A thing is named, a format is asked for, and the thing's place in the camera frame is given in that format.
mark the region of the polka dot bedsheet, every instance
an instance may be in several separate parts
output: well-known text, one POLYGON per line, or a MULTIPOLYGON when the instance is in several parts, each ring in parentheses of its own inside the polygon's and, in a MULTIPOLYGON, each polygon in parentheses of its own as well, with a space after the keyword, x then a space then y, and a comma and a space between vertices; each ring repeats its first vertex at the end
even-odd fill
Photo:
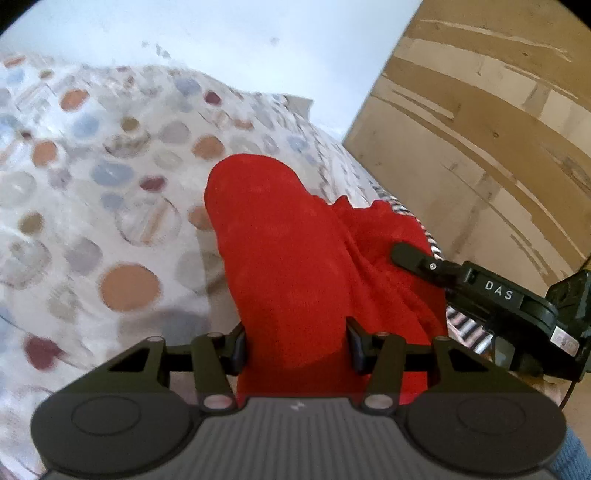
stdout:
POLYGON ((28 427, 53 391, 147 336, 236 325, 203 206, 216 162, 267 154, 327 202, 378 198, 296 104, 192 70, 0 63, 0 478, 43 472, 28 427))

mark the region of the black bracket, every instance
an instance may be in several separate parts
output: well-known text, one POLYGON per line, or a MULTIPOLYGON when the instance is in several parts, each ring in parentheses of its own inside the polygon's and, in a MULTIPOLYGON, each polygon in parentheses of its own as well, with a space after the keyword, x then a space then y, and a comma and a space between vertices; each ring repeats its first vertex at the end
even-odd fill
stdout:
POLYGON ((189 345, 150 337, 45 400, 31 436, 48 468, 72 476, 144 471, 176 455, 206 417, 238 409, 226 376, 246 360, 242 324, 189 345), (171 372, 193 373, 196 406, 169 390, 171 372))
POLYGON ((581 271, 551 286, 545 298, 471 262, 436 260, 405 243, 392 262, 445 288, 447 302, 514 348, 511 369, 532 361, 541 372, 581 380, 591 353, 591 273, 581 271))
POLYGON ((388 332, 370 334, 352 317, 346 321, 353 369, 371 374, 361 410, 393 418, 429 455, 493 472, 506 468, 508 452, 540 464, 550 451, 541 439, 564 438, 564 417, 551 400, 455 340, 410 345, 388 332), (426 372, 428 390, 400 406, 404 372, 426 372))

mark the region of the red towel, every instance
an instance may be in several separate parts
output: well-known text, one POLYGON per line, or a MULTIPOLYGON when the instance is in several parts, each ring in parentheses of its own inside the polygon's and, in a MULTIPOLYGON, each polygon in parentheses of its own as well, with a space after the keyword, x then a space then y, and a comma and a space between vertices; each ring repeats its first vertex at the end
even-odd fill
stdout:
MULTIPOLYGON (((354 209, 343 196, 327 205, 279 161, 241 154, 213 168, 205 205, 248 338, 240 394, 362 392, 346 316, 408 343, 446 335, 443 291, 389 259, 402 241, 430 254, 416 219, 389 204, 354 209)), ((403 402, 426 388, 424 374, 405 374, 403 402)))

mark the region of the white wall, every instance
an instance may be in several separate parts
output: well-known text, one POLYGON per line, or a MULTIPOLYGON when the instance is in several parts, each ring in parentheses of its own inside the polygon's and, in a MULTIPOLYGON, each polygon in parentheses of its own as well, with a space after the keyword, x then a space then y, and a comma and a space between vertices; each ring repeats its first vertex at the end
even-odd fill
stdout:
POLYGON ((41 0, 0 37, 0 53, 186 66, 239 89, 312 98, 314 123, 341 139, 419 3, 41 0))

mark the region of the cable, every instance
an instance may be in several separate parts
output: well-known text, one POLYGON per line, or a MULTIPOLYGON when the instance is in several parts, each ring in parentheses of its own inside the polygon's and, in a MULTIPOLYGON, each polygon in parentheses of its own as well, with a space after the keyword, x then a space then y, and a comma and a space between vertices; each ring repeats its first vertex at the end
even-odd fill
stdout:
POLYGON ((570 383, 569 389, 566 391, 566 395, 564 396, 564 398, 562 399, 562 402, 560 402, 560 410, 562 410, 564 408, 564 406, 566 405, 566 403, 568 402, 570 396, 573 393, 573 390, 575 388, 575 386, 577 385, 577 381, 573 380, 570 383))

